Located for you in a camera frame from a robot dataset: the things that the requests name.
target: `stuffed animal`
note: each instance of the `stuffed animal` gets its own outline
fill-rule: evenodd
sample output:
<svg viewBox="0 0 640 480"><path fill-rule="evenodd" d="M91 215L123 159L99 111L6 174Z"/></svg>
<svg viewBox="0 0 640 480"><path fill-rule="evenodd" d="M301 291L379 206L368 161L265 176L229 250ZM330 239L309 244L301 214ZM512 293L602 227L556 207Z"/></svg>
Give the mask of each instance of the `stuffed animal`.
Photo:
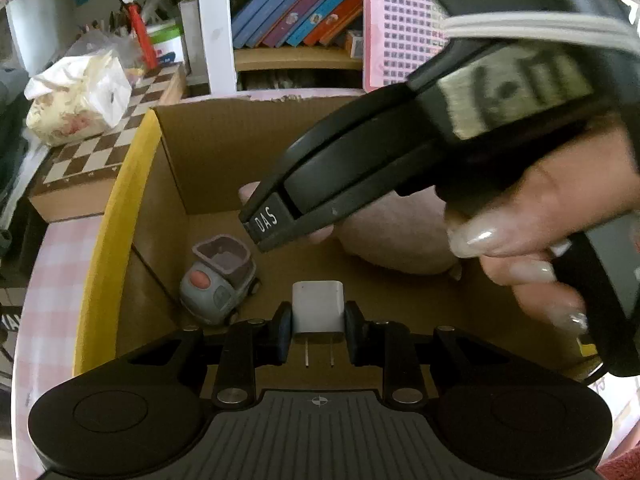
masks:
<svg viewBox="0 0 640 480"><path fill-rule="evenodd" d="M257 186L252 182L241 187L242 203ZM337 237L349 254L408 274L439 274L458 261L449 250L444 202L433 187L409 196L389 193L309 239L319 243L329 236Z"/></svg>

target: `white shelf post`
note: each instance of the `white shelf post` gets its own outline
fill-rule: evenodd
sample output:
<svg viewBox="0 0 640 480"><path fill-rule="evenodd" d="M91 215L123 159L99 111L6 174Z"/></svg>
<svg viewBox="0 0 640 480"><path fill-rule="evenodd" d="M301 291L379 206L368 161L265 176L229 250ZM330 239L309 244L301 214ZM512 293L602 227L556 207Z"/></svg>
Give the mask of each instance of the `white shelf post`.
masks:
<svg viewBox="0 0 640 480"><path fill-rule="evenodd" d="M199 0L202 43L212 94L236 92L229 0Z"/></svg>

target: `orange book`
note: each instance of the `orange book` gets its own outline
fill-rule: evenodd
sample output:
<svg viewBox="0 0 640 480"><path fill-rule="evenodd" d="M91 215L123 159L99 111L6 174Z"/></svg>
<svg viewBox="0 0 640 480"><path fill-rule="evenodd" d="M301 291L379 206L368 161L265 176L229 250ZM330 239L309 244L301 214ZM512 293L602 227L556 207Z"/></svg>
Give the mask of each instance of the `orange book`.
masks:
<svg viewBox="0 0 640 480"><path fill-rule="evenodd" d="M314 29L306 35L303 43L308 46L315 45L320 38L327 34L330 30L333 30L335 24L353 12L353 9L362 7L362 0L344 0L320 23L318 23Z"/></svg>
<svg viewBox="0 0 640 480"><path fill-rule="evenodd" d="M329 30L322 38L320 38L320 44L328 46L338 34L340 34L345 28L349 27L351 22L362 14L363 8L364 6L360 4L359 7L356 7L345 17L335 22L331 30Z"/></svg>

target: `white cable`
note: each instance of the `white cable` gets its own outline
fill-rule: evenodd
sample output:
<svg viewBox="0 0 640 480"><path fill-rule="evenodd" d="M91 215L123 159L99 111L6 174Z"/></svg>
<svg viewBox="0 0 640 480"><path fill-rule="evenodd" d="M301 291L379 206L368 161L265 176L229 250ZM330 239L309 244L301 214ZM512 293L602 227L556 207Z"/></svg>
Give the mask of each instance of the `white cable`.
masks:
<svg viewBox="0 0 640 480"><path fill-rule="evenodd" d="M453 16L442 22L450 38L557 41L612 48L640 57L640 37L627 23L576 12L488 12Z"/></svg>

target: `purple book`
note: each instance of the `purple book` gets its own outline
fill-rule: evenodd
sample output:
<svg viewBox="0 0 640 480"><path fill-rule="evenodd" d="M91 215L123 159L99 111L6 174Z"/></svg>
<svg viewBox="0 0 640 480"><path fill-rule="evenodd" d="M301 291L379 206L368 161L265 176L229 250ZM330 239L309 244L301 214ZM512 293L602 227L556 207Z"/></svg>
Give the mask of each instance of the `purple book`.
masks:
<svg viewBox="0 0 640 480"><path fill-rule="evenodd" d="M287 33L313 12L314 7L319 3L320 0L298 0L275 24L271 32L264 38L262 44L280 46Z"/></svg>

